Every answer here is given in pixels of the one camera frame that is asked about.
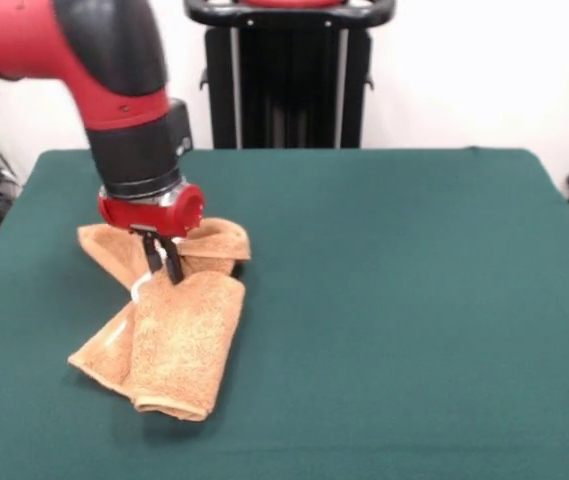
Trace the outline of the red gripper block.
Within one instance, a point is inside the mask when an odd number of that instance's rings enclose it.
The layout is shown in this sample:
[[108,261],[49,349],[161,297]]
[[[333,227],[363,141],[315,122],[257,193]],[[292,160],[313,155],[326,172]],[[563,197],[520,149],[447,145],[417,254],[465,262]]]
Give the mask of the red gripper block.
[[204,206],[203,192],[190,183],[179,183],[162,195],[135,201],[110,197],[104,188],[98,194],[98,210],[107,224],[144,233],[142,244],[151,273],[161,269],[154,234],[160,236],[159,243],[166,254],[166,270],[174,285],[183,280],[183,271],[172,238],[185,237],[190,230],[198,228]]

